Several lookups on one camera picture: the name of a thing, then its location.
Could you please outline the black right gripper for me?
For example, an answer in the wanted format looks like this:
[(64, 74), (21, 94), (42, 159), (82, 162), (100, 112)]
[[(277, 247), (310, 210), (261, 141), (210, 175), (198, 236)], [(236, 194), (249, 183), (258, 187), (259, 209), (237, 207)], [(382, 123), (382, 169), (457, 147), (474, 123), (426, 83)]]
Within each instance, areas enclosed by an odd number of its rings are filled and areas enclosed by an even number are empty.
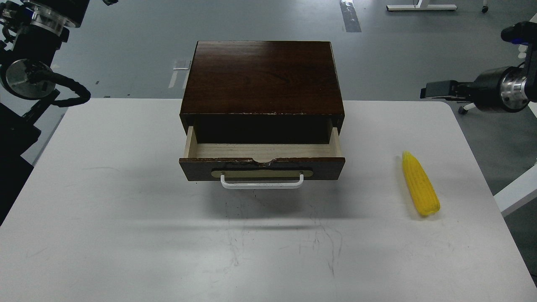
[(475, 102), (476, 94), (471, 88), (471, 82), (455, 80), (428, 82), (420, 90), (420, 99), (444, 99), (446, 101)]

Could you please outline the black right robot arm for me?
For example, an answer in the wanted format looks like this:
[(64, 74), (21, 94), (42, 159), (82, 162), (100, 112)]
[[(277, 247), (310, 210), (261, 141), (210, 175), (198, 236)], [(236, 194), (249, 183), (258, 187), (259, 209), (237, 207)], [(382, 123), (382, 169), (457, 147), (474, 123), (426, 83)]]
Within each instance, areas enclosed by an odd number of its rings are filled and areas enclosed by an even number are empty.
[(486, 70), (472, 82), (455, 80), (429, 82), (420, 91), (420, 98), (469, 102), (481, 111), (516, 113), (536, 102), (537, 25), (523, 21), (502, 30), (505, 42), (527, 47), (520, 66)]

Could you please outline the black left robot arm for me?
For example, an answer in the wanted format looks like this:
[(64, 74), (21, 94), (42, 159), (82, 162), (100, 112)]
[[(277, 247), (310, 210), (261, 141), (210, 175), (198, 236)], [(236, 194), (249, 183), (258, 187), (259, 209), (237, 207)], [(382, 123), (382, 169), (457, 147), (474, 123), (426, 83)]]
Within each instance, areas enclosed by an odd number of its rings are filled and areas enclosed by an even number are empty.
[(24, 115), (0, 107), (0, 206), (4, 221), (33, 170), (23, 153), (42, 131), (35, 126), (50, 106), (88, 102), (91, 93), (70, 77), (52, 70), (55, 53), (79, 28), (88, 0), (7, 0), (1, 3), (1, 85), (15, 97), (35, 101)]

